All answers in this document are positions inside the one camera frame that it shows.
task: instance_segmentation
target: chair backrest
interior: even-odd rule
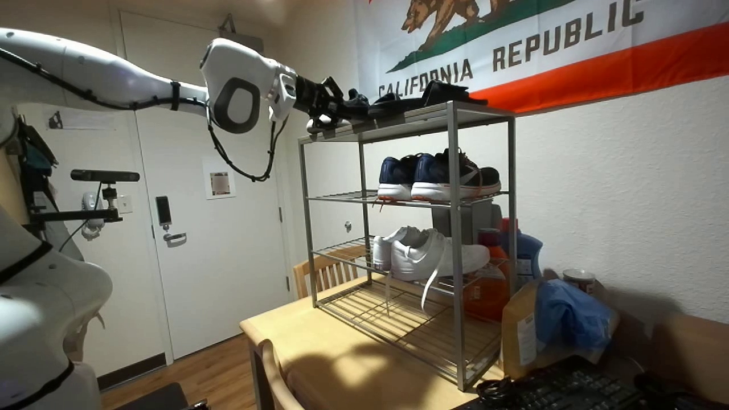
[[[273,397],[273,406],[278,410],[304,410],[304,406],[298,404],[298,399],[295,397],[295,392],[290,390],[283,371],[281,371],[281,362],[275,358],[275,348],[271,345],[271,339],[264,339],[262,345],[258,345],[258,355],[264,364],[264,373],[267,373],[267,383]]]
[[[314,255],[314,269],[316,269],[316,289],[330,289],[337,287],[342,282],[348,282],[354,279],[359,279],[359,266],[354,266],[351,261],[365,258],[365,244],[359,247],[347,247],[347,248],[337,248],[330,251],[327,255]],[[304,259],[298,264],[295,264],[295,279],[297,279],[297,296],[305,298],[311,296],[313,289],[313,271],[311,271],[311,259]]]

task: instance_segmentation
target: metal shelving unit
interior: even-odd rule
[[[320,140],[305,140],[298,146],[302,154],[302,182],[304,182],[304,207],[305,207],[305,234],[311,264],[314,255],[327,255],[327,251],[313,248],[313,222],[311,207],[316,200],[323,203],[354,203],[362,206],[362,226],[365,226],[365,247],[369,248],[369,206],[384,207],[446,207],[451,209],[451,244],[453,255],[461,255],[462,247],[462,227],[461,214],[466,207],[479,200],[451,200],[451,203],[381,203],[377,199],[377,190],[368,186],[365,179],[365,146],[393,140],[409,140],[422,134],[445,132],[450,140],[450,176],[451,176],[451,199],[461,199],[461,169],[458,169],[458,132],[466,127],[483,127],[507,123],[508,127],[508,217],[510,236],[508,251],[514,258],[514,266],[517,266],[517,174],[515,174],[515,116],[507,111],[493,111],[485,104],[475,102],[441,102],[422,110],[404,111],[401,116],[393,116],[386,120],[355,123],[347,127],[330,131]],[[327,194],[311,195],[308,190],[308,167],[305,167],[305,148],[316,141],[348,141],[359,143],[360,159],[360,190],[344,194]],[[400,282],[387,273],[377,273],[369,264],[372,258],[360,266],[368,281],[359,287],[348,287],[347,291],[330,293],[320,298],[316,289],[313,291],[313,302],[323,312],[337,317],[340,321],[359,328],[365,336],[372,336],[381,342],[389,342],[416,358],[436,366],[445,378],[453,380],[461,390],[475,384],[479,375],[496,359],[502,333],[500,324],[470,321],[462,315],[462,289],[466,279],[453,276],[446,281],[434,302],[429,301],[429,309],[420,307],[420,284]],[[462,259],[453,258],[453,271],[462,271]]]

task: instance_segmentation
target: red stripe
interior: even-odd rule
[[[495,110],[544,111],[591,100],[654,92],[729,74],[729,23],[563,66],[471,95]]]

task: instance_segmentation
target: shoe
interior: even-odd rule
[[[389,271],[393,269],[393,244],[394,241],[413,241],[416,236],[420,236],[420,231],[413,226],[404,226],[387,236],[377,234],[372,240],[372,264],[381,271]]]
[[[496,169],[479,169],[466,153],[458,153],[461,199],[493,195],[502,190]],[[451,200],[450,151],[422,154],[411,190],[413,200]]]
[[[480,244],[461,247],[462,273],[487,264],[487,248]],[[438,231],[422,231],[393,244],[393,276],[400,281],[436,281],[453,276],[453,241]]]
[[[381,200],[411,199],[417,164],[420,164],[420,154],[409,154],[404,159],[386,158],[381,164],[379,199]]]

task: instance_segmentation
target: humanoid robot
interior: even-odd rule
[[[334,120],[342,102],[323,85],[229,38],[215,38],[206,50],[204,79],[206,87],[175,82],[78,41],[0,27],[0,146],[15,140],[18,102],[167,104],[234,134],[255,127],[262,97],[273,120],[293,108]],[[83,347],[75,337],[110,293],[103,269],[62,255],[0,206],[0,410],[100,407],[97,375],[73,359],[72,347]]]

